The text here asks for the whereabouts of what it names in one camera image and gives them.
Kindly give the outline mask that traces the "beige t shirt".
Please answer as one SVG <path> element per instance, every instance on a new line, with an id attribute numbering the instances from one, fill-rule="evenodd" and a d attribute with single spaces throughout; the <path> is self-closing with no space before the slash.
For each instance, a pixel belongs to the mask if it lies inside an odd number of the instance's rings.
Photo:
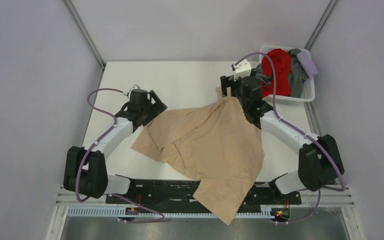
<path id="1" fill-rule="evenodd" d="M 146 125 L 132 149 L 199 180 L 193 194 L 230 225 L 255 183 L 265 157 L 261 130 L 249 123 L 237 98 L 223 96 L 198 108 L 166 110 Z"/>

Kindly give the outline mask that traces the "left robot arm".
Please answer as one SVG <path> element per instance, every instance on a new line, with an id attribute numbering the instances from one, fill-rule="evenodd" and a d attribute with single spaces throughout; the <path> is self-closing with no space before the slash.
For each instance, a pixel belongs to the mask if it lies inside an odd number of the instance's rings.
<path id="1" fill-rule="evenodd" d="M 125 204 L 133 203 L 137 190 L 130 186 L 128 177 L 109 175 L 106 158 L 132 135 L 138 127 L 144 127 L 167 109 L 154 90 L 135 88 L 128 93 L 126 102 L 116 114 L 93 107 L 109 115 L 113 122 L 99 137 L 85 146 L 72 146 L 66 154 L 63 187 L 75 193 L 78 202 L 103 195 L 118 194 Z"/>

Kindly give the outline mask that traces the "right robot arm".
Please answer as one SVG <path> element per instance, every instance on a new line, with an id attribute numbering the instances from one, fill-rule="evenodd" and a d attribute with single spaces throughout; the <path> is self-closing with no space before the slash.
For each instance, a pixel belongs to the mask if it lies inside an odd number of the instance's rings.
<path id="1" fill-rule="evenodd" d="M 344 191 L 345 172 L 336 140 L 329 134 L 319 136 L 306 133 L 277 114 L 275 107 L 262 97 L 260 81 L 254 76 L 220 77 L 222 96 L 230 92 L 238 99 L 246 120 L 257 128 L 275 136 L 298 155 L 296 171 L 274 178 L 269 183 L 269 199 L 275 204 L 282 204 L 292 192 L 321 188 L 328 189 L 328 184 L 339 179 Z"/>

